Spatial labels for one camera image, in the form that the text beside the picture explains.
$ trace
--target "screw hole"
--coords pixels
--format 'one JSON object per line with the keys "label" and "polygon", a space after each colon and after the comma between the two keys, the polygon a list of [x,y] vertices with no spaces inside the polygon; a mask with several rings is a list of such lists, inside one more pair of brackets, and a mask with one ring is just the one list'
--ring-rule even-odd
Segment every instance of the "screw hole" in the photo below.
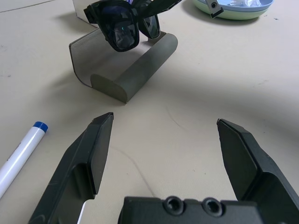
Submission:
{"label": "screw hole", "polygon": [[212,6],[212,8],[216,8],[216,7],[217,7],[217,3],[216,3],[216,2],[213,2],[213,3],[211,4],[211,6]]}
{"label": "screw hole", "polygon": [[216,199],[208,197],[202,202],[205,212],[213,217],[220,217],[223,214],[223,208]]}
{"label": "screw hole", "polygon": [[177,211],[180,208],[180,204],[175,198],[169,200],[167,202],[167,206],[168,206],[168,208],[170,208],[173,211]]}
{"label": "screw hole", "polygon": [[220,208],[219,208],[219,205],[216,203],[216,202],[208,202],[207,203],[207,207],[208,209],[212,212],[212,213],[218,213]]}
{"label": "screw hole", "polygon": [[179,216],[184,212],[184,202],[178,197],[170,196],[163,202],[165,210],[174,216]]}

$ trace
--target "green plate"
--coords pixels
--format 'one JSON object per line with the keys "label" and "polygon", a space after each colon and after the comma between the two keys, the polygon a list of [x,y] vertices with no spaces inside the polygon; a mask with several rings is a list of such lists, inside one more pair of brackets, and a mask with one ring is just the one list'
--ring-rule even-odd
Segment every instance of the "green plate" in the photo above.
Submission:
{"label": "green plate", "polygon": [[[198,0],[193,0],[194,5],[199,8],[201,11],[210,14],[210,10],[208,6],[205,3],[202,3]],[[261,16],[264,14],[266,10],[258,11],[258,12],[236,12],[236,11],[229,11],[224,10],[223,13],[218,15],[217,17],[223,18],[223,19],[229,19],[229,20],[250,20],[254,19],[256,17]]]}

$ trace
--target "glasses stand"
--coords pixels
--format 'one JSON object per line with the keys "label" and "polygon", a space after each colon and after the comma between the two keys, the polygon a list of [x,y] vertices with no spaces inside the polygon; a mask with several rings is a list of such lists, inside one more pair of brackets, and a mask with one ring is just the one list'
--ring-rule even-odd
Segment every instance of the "glasses stand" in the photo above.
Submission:
{"label": "glasses stand", "polygon": [[177,49],[178,40],[161,32],[156,39],[140,35],[138,46],[115,51],[97,29],[69,45],[77,78],[84,85],[127,103]]}

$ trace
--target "plate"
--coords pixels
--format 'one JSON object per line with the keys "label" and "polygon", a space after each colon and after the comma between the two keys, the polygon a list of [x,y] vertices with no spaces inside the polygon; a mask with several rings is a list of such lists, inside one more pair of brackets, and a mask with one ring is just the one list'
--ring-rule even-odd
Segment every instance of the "plate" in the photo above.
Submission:
{"label": "plate", "polygon": [[[200,2],[206,4],[205,0],[199,0]],[[241,7],[241,6],[229,6],[231,0],[218,0],[219,5],[223,10],[236,11],[236,12],[258,12],[266,10],[272,5],[274,0],[260,0],[262,6],[259,7]]]}
{"label": "plate", "polygon": [[[194,5],[199,8],[201,11],[211,14],[208,6],[205,3],[202,3],[200,0],[193,0]],[[257,12],[237,12],[224,9],[224,12],[218,15],[217,17],[229,20],[250,20],[257,18],[264,14],[268,9],[257,11]]]}

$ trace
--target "pen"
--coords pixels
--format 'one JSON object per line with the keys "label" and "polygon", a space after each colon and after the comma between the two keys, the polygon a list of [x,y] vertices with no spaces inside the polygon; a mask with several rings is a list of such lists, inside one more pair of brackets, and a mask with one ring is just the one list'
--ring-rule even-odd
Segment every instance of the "pen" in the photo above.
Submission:
{"label": "pen", "polygon": [[45,123],[36,122],[4,163],[0,169],[0,199],[43,138],[47,129],[48,126]]}

